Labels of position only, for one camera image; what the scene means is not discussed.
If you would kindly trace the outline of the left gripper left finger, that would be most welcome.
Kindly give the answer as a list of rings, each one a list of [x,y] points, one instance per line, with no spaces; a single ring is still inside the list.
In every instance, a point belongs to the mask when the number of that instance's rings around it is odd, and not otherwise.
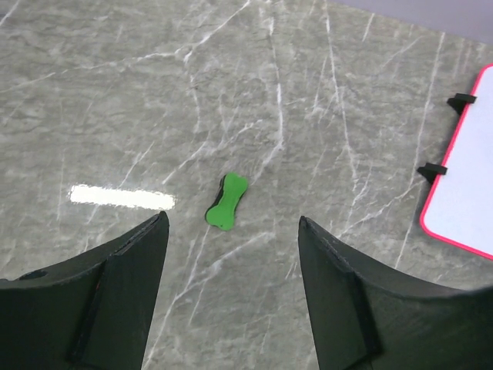
[[[169,240],[158,213],[66,261],[1,282],[3,369],[139,369]]]

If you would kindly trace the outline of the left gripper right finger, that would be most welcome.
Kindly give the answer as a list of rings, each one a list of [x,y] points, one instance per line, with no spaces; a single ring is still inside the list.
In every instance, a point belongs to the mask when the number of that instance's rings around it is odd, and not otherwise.
[[[322,369],[490,369],[492,289],[402,273],[301,217],[300,266]]]

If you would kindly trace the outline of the pink framed whiteboard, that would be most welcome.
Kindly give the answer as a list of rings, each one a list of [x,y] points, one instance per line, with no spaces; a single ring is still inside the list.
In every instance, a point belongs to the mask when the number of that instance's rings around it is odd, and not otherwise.
[[[442,162],[417,169],[431,185],[420,225],[435,239],[492,259],[492,65],[469,94],[447,104],[459,120]]]

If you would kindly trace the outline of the green whiteboard eraser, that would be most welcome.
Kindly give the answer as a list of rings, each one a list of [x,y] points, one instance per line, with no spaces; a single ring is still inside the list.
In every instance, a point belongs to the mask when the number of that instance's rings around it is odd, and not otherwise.
[[[206,222],[224,231],[231,230],[235,224],[236,208],[248,186],[246,177],[227,173],[220,181],[216,199],[205,213]]]

